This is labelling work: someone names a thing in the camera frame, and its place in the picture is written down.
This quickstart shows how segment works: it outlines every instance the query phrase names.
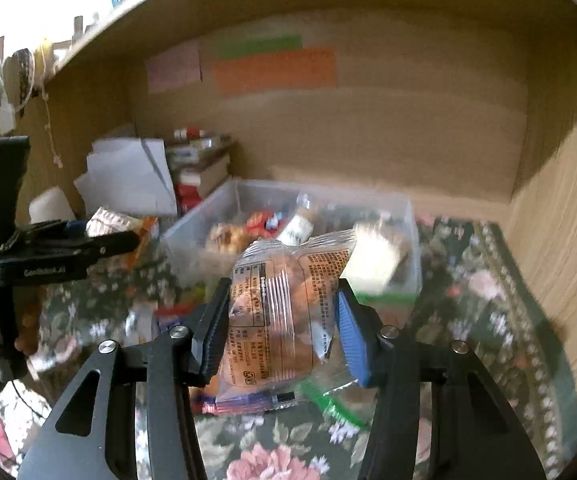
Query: orange sticky note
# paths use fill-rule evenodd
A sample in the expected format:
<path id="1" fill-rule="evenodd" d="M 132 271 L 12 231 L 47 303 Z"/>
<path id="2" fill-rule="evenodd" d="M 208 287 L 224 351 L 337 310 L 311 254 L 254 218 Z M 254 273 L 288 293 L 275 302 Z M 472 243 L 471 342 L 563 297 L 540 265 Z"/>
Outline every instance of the orange sticky note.
<path id="1" fill-rule="evenodd" d="M 217 61 L 212 71 L 225 94 L 337 85 L 332 48 L 267 52 Z"/>

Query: metal screw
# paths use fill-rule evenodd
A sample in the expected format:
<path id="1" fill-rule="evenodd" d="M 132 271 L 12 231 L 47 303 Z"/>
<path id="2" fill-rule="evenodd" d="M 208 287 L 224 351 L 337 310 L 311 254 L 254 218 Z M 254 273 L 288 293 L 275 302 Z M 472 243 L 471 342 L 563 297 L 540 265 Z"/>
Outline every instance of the metal screw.
<path id="1" fill-rule="evenodd" d="M 466 354 L 469 352 L 469 345 L 459 339 L 451 341 L 451 349 L 456 354 Z"/>
<path id="2" fill-rule="evenodd" d="M 118 344 L 115 341 L 111 341 L 107 339 L 106 341 L 102 341 L 98 346 L 98 350 L 101 354 L 110 354 L 113 352 Z"/>
<path id="3" fill-rule="evenodd" d="M 182 339 L 188 335 L 188 328 L 184 325 L 174 326 L 169 330 L 169 334 L 173 339 Z"/>
<path id="4" fill-rule="evenodd" d="M 379 335 L 384 339 L 395 339 L 400 335 L 400 329 L 393 325 L 384 325 L 379 329 Z"/>

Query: blue gripper pad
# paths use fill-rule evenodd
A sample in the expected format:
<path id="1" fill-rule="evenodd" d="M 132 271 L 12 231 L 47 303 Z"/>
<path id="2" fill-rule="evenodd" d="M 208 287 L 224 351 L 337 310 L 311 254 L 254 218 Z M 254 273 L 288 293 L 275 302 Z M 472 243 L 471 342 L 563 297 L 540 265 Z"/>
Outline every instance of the blue gripper pad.
<path id="1" fill-rule="evenodd" d="M 358 303 L 349 282 L 341 279 L 335 304 L 344 356 L 351 375 L 363 388 L 376 386 L 377 339 L 382 322 L 371 307 Z"/>

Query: transparent plastic bin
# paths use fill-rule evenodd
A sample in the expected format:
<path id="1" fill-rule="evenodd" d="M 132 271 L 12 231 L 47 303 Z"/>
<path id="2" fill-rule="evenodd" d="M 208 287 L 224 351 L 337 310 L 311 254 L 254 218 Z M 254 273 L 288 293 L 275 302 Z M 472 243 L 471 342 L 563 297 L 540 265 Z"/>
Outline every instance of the transparent plastic bin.
<path id="1" fill-rule="evenodd" d="M 357 221 L 376 221 L 384 214 L 404 229 L 411 240 L 409 258 L 402 263 L 384 294 L 360 296 L 360 299 L 378 308 L 415 301 L 422 288 L 420 246 L 413 208 L 406 195 L 238 178 L 227 180 L 162 236 L 180 285 L 193 286 L 198 282 L 209 285 L 222 276 L 230 276 L 237 256 L 205 249 L 213 225 L 244 224 L 255 211 L 294 208 L 300 193 L 307 193 L 309 199 L 321 207 L 323 224 L 316 226 L 316 234 L 318 229 L 320 232 L 352 229 Z"/>

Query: white paper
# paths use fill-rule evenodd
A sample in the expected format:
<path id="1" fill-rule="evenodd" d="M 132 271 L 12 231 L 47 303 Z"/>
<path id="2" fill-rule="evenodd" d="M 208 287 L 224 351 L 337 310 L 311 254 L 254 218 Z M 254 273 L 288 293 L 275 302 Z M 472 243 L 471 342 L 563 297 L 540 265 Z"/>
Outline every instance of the white paper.
<path id="1" fill-rule="evenodd" d="M 86 162 L 88 173 L 78 177 L 75 185 L 88 214 L 105 205 L 138 216 L 177 215 L 161 139 L 97 140 Z"/>

